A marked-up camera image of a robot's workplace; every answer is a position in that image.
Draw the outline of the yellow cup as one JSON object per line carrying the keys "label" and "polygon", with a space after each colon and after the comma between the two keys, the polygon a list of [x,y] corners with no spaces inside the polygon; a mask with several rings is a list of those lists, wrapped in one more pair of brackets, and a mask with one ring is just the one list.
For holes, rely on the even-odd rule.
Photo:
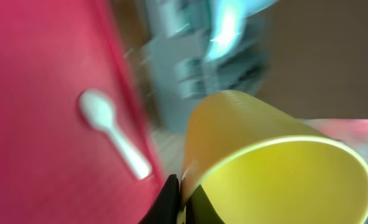
{"label": "yellow cup", "polygon": [[224,223],[364,223],[368,165],[356,151],[241,91],[189,118],[181,197],[202,188]]}

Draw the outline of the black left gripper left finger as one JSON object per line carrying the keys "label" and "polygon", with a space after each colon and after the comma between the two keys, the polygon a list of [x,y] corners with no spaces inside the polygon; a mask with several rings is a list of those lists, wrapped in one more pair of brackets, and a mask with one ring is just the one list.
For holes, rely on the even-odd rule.
{"label": "black left gripper left finger", "polygon": [[176,224],[179,204],[179,181],[177,175],[172,174],[139,224]]}

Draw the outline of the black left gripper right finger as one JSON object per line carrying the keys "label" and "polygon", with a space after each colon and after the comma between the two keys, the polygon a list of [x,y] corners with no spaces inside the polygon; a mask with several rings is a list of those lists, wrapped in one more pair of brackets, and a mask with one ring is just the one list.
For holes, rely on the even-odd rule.
{"label": "black left gripper right finger", "polygon": [[201,185],[186,203],[186,224],[224,224]]}

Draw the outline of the white plastic spoon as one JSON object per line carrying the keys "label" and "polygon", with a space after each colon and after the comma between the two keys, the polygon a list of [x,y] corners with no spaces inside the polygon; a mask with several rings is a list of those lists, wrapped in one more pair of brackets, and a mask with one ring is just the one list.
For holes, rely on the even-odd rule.
{"label": "white plastic spoon", "polygon": [[120,129],[115,104],[104,92],[96,89],[84,91],[78,100],[80,111],[88,124],[108,136],[133,175],[142,180],[152,173],[152,166],[139,149]]}

